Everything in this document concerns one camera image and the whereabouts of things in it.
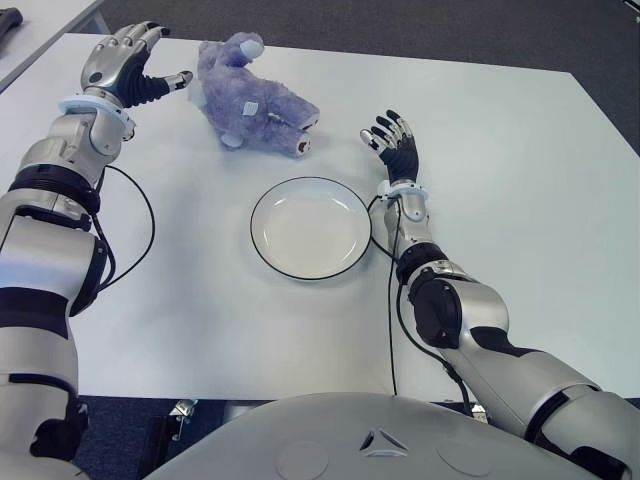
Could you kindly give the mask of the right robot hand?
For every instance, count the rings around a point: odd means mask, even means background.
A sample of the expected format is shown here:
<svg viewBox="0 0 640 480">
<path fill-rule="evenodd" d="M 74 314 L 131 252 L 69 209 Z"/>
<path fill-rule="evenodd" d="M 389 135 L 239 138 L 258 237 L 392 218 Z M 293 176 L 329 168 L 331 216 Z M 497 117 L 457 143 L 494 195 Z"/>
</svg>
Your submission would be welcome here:
<svg viewBox="0 0 640 480">
<path fill-rule="evenodd" d="M 417 180 L 419 154 L 408 122 L 394 110 L 375 118 L 375 124 L 360 131 L 362 142 L 375 152 L 391 184 Z"/>
</svg>

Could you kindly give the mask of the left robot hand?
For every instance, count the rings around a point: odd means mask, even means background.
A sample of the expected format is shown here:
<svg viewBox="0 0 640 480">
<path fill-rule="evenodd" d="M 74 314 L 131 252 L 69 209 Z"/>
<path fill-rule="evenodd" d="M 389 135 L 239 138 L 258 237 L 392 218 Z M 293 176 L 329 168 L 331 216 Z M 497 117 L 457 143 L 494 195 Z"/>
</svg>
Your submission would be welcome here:
<svg viewBox="0 0 640 480">
<path fill-rule="evenodd" d="M 164 77 L 144 73 L 152 49 L 169 34 L 169 28 L 144 21 L 122 27 L 105 37 L 94 47 L 83 66 L 82 92 L 131 108 L 186 88 L 193 80 L 190 71 Z"/>
</svg>

